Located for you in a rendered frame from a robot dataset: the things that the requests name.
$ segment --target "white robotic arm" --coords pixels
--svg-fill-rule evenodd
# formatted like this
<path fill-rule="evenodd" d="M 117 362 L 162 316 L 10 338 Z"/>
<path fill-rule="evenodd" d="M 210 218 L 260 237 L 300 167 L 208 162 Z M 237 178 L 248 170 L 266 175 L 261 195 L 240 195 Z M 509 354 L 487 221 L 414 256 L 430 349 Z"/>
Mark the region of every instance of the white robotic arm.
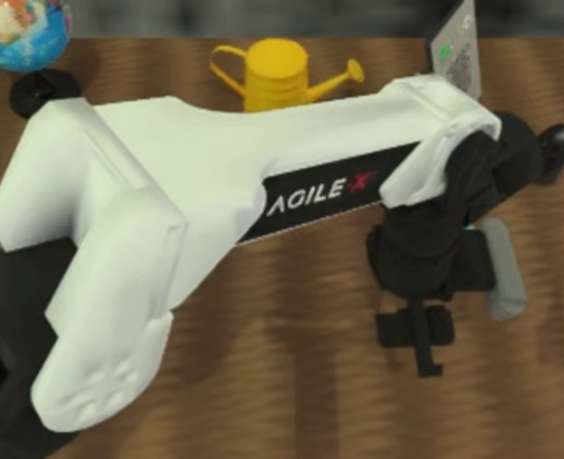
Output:
<path fill-rule="evenodd" d="M 131 404 L 156 375 L 171 311 L 235 245 L 376 201 L 432 199 L 445 191 L 451 152 L 476 131 L 496 140 L 501 121 L 439 76 L 249 115 L 176 98 L 48 103 L 0 185 L 0 250 L 61 237 L 76 245 L 46 308 L 57 339 L 31 387 L 43 425 L 75 432 Z M 384 178 L 378 199 L 349 197 L 310 213 L 360 187 L 352 164 L 399 149 L 383 176 L 370 164 L 368 173 Z M 281 196 L 264 185 L 301 171 L 309 174 L 287 180 Z M 296 192 L 284 196 L 289 186 Z M 305 218 L 272 226 L 276 212 Z"/>

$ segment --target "watering can spout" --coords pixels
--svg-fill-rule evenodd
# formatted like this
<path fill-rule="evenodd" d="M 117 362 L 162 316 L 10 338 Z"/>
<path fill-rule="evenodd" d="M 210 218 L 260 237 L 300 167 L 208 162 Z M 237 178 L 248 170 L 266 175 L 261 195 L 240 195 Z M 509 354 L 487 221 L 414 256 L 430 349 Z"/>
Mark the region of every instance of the watering can spout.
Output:
<path fill-rule="evenodd" d="M 308 102 L 315 102 L 325 96 L 327 93 L 333 91 L 337 86 L 345 81 L 354 81 L 362 83 L 365 80 L 365 73 L 360 64 L 354 59 L 348 61 L 346 71 L 338 76 L 323 81 L 322 83 L 308 89 Z"/>

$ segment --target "globe stand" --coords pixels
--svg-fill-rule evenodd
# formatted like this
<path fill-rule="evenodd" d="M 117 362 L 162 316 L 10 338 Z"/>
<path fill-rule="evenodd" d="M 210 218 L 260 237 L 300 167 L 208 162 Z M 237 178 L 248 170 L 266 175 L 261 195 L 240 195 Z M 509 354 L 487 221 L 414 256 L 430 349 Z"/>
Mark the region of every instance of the globe stand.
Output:
<path fill-rule="evenodd" d="M 17 79 L 11 87 L 11 109 L 19 117 L 29 119 L 50 100 L 79 98 L 82 88 L 69 73 L 43 69 Z"/>

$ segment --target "wood grain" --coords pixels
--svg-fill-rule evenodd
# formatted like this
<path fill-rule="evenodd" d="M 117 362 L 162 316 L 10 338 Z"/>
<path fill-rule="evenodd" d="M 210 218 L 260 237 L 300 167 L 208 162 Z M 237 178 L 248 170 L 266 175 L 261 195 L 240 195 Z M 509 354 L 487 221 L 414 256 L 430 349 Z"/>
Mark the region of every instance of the wood grain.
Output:
<path fill-rule="evenodd" d="M 222 42 L 76 40 L 59 66 L 93 103 L 175 95 L 239 110 L 207 68 Z M 314 81 L 348 57 L 364 65 L 366 82 L 336 97 L 423 66 L 419 40 L 303 43 Z M 484 40 L 481 54 L 487 107 L 537 130 L 564 121 L 564 41 Z M 239 75 L 238 62 L 228 66 Z M 0 178 L 23 125 L 6 106 L 10 83 L 0 71 Z M 178 310 L 147 393 L 55 458 L 564 458 L 564 178 L 496 214 L 510 227 L 531 304 L 494 323 L 480 295 L 460 296 L 457 341 L 437 351 L 443 378 L 418 380 L 411 351 L 375 343 L 380 293 L 363 239 L 379 213 L 370 208 L 233 251 Z"/>

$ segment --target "gray wall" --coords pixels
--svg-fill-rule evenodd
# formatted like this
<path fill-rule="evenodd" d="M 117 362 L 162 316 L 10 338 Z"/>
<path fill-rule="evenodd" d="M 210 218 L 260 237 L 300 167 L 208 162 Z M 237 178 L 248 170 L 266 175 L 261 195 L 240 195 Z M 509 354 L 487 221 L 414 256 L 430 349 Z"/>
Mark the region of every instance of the gray wall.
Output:
<path fill-rule="evenodd" d="M 454 0 L 70 0 L 76 36 L 423 36 Z M 483 36 L 564 36 L 564 0 L 476 0 Z"/>

